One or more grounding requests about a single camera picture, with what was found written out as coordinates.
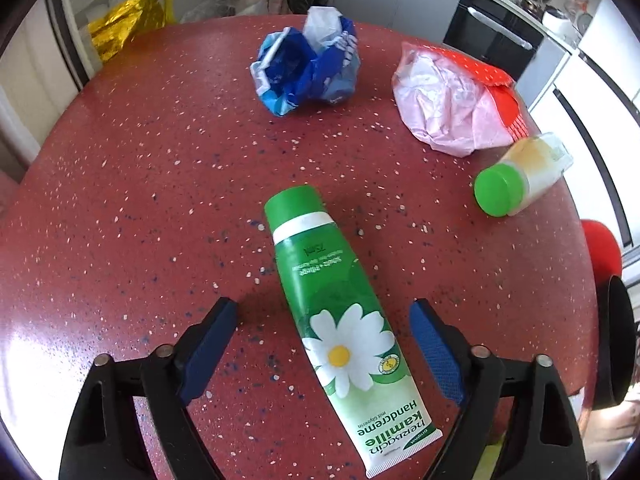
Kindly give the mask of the blue crumpled wrapper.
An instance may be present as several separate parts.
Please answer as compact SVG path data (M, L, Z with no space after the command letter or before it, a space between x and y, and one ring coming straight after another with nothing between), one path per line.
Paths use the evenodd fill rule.
M333 6L310 8L301 30L269 34L250 64L258 99L279 117L308 101L346 101L359 69L355 24Z

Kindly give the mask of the black trash bin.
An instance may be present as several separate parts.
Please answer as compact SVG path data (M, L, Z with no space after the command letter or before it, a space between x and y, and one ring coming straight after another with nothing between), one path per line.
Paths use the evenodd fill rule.
M612 275L598 286L599 349L594 410L620 405L636 362L636 326L628 290Z

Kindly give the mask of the black built-in oven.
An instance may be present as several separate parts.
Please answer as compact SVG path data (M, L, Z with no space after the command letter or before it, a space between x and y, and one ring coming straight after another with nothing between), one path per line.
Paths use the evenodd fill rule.
M543 39L495 0L459 0L444 43L519 80Z

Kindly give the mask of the green hand cream tube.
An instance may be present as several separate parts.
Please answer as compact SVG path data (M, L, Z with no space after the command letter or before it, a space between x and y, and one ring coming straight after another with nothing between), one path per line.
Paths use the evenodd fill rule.
M299 185L265 204L281 285L308 360L373 478L442 437L366 272Z

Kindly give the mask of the white bottle green cap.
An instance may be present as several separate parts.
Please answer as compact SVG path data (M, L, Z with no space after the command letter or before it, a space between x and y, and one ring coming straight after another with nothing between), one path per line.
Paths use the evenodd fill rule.
M477 205L491 217L514 216L549 191L572 163L573 156L551 132L518 140L477 175Z

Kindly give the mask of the gold foil bag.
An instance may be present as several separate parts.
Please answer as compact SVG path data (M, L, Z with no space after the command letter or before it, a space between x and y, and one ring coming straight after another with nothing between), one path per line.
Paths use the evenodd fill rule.
M174 0L126 0L103 18L88 24L88 33L102 63L144 32L175 24Z

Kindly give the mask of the white refrigerator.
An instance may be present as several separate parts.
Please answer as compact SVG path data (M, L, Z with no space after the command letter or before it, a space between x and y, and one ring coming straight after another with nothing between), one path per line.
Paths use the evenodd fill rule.
M639 39L601 0L577 49L532 116L573 156L564 179L578 216L597 220L623 252L639 249Z

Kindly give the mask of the red white crumpled wrapper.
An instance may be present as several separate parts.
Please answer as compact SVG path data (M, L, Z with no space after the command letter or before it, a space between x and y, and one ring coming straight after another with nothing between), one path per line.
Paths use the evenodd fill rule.
M465 157L529 136L514 80L469 55L405 42L392 87L405 126L434 151Z

